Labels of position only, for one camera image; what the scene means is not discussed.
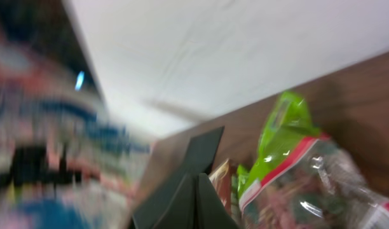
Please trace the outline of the green clear snack bag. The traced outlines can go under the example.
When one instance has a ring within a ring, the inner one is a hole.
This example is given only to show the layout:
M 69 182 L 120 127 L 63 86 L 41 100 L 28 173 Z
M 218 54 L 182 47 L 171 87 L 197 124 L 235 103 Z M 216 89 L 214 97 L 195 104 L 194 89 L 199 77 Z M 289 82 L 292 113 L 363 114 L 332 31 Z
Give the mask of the green clear snack bag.
M 389 229 L 389 198 L 372 191 L 349 154 L 311 120 L 306 101 L 283 93 L 260 136 L 257 160 L 239 167 L 245 228 Z

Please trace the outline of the black gift box with lid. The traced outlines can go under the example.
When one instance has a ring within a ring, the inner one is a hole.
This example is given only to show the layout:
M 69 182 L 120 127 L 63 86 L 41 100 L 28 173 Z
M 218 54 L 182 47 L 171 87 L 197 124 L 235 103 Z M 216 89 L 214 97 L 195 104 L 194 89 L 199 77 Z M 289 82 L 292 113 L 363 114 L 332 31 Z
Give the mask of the black gift box with lid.
M 179 183 L 186 174 L 210 174 L 224 127 L 191 138 L 182 164 L 160 184 L 133 214 L 136 229 L 148 229 L 166 211 Z

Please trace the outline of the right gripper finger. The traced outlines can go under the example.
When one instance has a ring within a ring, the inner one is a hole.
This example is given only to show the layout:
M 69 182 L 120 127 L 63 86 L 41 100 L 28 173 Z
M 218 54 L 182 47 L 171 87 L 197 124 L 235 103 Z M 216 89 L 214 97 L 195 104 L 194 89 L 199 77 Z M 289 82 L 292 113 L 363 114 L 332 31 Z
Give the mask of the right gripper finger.
M 226 212 L 204 173 L 173 175 L 139 205 L 132 217 L 136 229 L 234 229 L 239 226 Z

